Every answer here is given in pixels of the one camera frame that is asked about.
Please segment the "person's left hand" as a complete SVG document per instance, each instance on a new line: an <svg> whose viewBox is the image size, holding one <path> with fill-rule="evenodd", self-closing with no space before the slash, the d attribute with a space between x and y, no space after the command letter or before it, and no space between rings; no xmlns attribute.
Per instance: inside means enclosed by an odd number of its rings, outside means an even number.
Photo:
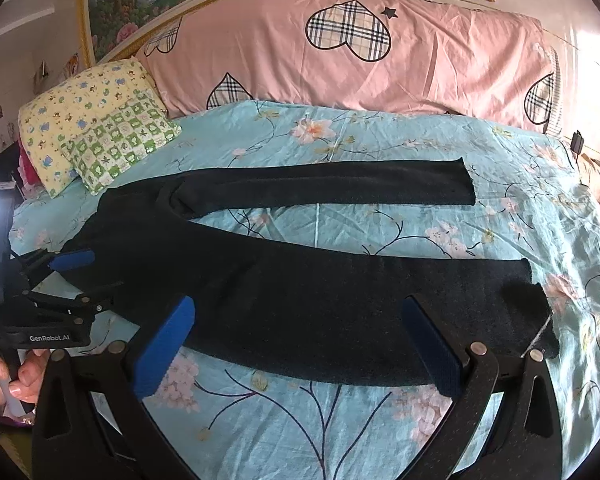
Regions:
<svg viewBox="0 0 600 480"><path fill-rule="evenodd" d="M49 359L48 350L29 351L19 367L17 378L12 379L6 363L0 356L0 381L7 382L8 391L15 399L24 403L37 404ZM0 408L5 404L5 395L0 385Z"/></svg>

